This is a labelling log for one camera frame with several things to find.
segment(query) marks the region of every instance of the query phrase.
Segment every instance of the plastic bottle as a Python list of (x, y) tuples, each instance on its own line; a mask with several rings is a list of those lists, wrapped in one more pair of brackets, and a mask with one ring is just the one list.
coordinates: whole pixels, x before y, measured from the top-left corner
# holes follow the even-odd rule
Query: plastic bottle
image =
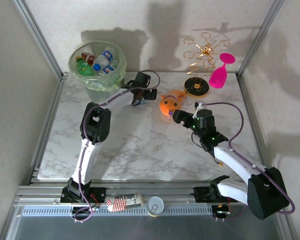
[(85, 61), (81, 56), (77, 56), (75, 58), (77, 64), (76, 69), (82, 76), (93, 76), (95, 75), (92, 67), (89, 65), (87, 61)]
[(110, 73), (111, 71), (115, 70), (119, 65), (119, 61), (118, 60), (113, 60), (111, 62), (110, 65), (106, 66), (101, 72), (100, 74), (101, 75), (104, 75), (104, 74), (108, 74)]
[(93, 69), (99, 72), (101, 69), (104, 69), (109, 62), (114, 58), (115, 50), (112, 47), (107, 47), (103, 52), (94, 60)]

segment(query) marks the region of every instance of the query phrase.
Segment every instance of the black round base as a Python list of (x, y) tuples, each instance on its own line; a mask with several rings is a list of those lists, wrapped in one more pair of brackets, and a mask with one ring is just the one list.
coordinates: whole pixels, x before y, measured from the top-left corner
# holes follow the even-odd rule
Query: black round base
[(190, 77), (184, 83), (184, 91), (193, 98), (202, 98), (209, 91), (209, 84), (202, 78)]

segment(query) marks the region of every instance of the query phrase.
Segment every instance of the stuffed animal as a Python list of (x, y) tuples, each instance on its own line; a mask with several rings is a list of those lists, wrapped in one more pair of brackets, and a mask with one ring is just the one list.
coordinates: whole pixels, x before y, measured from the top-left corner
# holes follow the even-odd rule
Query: stuffed animal
[(186, 93), (181, 90), (169, 91), (166, 95), (161, 95), (160, 110), (166, 116), (172, 116), (175, 110), (181, 109), (181, 102), (186, 97)]

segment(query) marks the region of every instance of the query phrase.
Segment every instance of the white marble tabletop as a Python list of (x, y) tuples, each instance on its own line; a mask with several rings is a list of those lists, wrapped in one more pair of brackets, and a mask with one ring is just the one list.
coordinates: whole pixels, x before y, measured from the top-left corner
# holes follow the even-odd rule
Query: white marble tabletop
[[(136, 72), (125, 80), (135, 79)], [(157, 83), (151, 74), (150, 87)], [(111, 118), (110, 134), (93, 166), (93, 179), (103, 180), (211, 180), (228, 175), (240, 177), (225, 164), (219, 166), (211, 155), (194, 145), (190, 129), (162, 115), (160, 95), (173, 89), (183, 89), (188, 76), (180, 72), (159, 72), (161, 84), (157, 99), (147, 104), (126, 106)], [(200, 99), (186, 98), (182, 109), (194, 113), (195, 101), (229, 102), (243, 112), (245, 125), (233, 146), (250, 158), (261, 161), (257, 153), (244, 101), (234, 73), (228, 74), (221, 89), (210, 87)], [(89, 98), (82, 86), (71, 76), (66, 80), (37, 178), (67, 180), (73, 174), (81, 148), (80, 123)], [(241, 119), (238, 111), (228, 105), (209, 106), (217, 131), (229, 139), (238, 131)]]

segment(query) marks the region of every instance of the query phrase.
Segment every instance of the white wall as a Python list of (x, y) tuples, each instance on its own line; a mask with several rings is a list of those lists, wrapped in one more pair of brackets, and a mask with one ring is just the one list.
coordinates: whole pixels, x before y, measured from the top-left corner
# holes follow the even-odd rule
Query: white wall
[(58, 80), (12, 0), (0, 0), (0, 233)]
[(268, 161), (296, 205), (300, 239), (300, 0), (286, 0), (244, 75)]
[(59, 65), (67, 62), (82, 40), (118, 44), (129, 71), (186, 71), (194, 51), (184, 38), (204, 45), (201, 33), (215, 40), (229, 39), (227, 52), (237, 71), (273, 0), (26, 0)]

